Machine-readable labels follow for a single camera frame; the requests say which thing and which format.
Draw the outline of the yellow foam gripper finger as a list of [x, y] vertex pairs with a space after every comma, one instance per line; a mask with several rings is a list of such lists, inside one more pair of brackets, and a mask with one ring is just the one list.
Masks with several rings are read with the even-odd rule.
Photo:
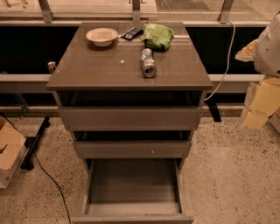
[[253, 97], [244, 109], [241, 126], [247, 130], [259, 130], [280, 108], [280, 79], [269, 77], [259, 82]]

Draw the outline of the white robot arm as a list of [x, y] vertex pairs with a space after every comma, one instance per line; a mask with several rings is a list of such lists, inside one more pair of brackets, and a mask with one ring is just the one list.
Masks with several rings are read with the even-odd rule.
[[280, 108], [280, 14], [260, 34], [255, 45], [254, 68], [264, 75], [252, 83], [242, 111], [242, 127], [259, 130]]

